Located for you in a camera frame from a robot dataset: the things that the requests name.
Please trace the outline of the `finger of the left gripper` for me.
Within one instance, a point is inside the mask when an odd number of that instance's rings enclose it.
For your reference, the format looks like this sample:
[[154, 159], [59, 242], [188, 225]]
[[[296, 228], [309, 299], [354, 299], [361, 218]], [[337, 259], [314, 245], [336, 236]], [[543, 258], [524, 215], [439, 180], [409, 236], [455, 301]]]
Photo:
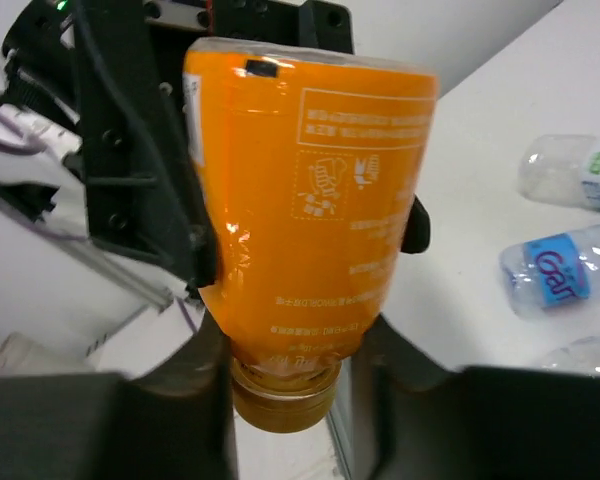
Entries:
[[140, 1], [77, 1], [74, 72], [87, 225], [108, 252], [191, 288], [214, 283], [217, 242]]
[[414, 198], [401, 243], [405, 254], [424, 253], [431, 241], [430, 216], [418, 197]]

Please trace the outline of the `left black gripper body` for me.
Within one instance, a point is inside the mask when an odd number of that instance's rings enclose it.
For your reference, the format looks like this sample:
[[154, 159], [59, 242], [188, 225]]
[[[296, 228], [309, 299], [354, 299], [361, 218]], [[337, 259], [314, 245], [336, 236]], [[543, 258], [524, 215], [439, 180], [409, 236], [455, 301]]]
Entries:
[[350, 11], [327, 1], [145, 1], [146, 21], [187, 33], [354, 52]]

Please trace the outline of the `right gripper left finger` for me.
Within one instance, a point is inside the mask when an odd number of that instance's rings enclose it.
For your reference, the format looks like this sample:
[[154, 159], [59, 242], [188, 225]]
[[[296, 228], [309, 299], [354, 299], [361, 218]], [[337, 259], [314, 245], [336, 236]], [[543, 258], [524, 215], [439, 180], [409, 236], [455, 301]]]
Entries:
[[210, 314], [138, 380], [0, 377], [0, 479], [235, 479], [229, 341]]

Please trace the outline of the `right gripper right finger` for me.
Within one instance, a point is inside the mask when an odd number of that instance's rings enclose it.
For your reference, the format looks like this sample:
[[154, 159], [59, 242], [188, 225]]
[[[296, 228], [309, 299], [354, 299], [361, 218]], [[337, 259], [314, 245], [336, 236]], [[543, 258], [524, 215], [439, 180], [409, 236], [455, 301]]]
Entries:
[[600, 479], [600, 377], [451, 371], [384, 318], [351, 375], [357, 479]]

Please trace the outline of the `orange plastic bottle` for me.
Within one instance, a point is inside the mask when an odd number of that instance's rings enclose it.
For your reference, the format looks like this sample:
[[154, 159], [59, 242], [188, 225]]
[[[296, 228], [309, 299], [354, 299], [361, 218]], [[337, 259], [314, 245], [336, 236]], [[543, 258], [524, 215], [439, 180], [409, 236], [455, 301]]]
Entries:
[[218, 241], [202, 301], [239, 414], [274, 433], [330, 409], [388, 295], [438, 98], [390, 60], [207, 37], [183, 66], [190, 151]]

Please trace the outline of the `light blue label bottle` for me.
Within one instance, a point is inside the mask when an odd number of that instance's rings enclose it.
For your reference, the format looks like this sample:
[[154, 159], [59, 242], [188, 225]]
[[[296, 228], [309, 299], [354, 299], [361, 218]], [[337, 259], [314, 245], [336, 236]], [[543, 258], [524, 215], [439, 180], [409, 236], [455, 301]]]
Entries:
[[510, 246], [499, 267], [523, 318], [600, 302], [600, 224]]

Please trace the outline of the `green white label bottle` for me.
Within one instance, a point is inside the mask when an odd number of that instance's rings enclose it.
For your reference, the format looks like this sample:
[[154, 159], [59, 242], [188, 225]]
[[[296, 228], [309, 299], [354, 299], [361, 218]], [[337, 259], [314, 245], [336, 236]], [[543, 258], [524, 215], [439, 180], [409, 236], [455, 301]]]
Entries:
[[600, 136], [536, 138], [521, 159], [517, 189], [532, 201], [600, 210]]

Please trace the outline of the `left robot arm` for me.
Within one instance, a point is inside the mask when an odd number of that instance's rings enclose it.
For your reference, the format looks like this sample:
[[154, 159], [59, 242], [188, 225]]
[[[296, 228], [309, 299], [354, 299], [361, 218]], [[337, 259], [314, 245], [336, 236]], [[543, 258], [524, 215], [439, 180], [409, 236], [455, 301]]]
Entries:
[[44, 150], [7, 107], [85, 140], [69, 176], [86, 190], [89, 239], [191, 292], [219, 274], [201, 183], [185, 162], [182, 67], [205, 37], [353, 50], [349, 11], [325, 1], [32, 1], [1, 47], [0, 153]]

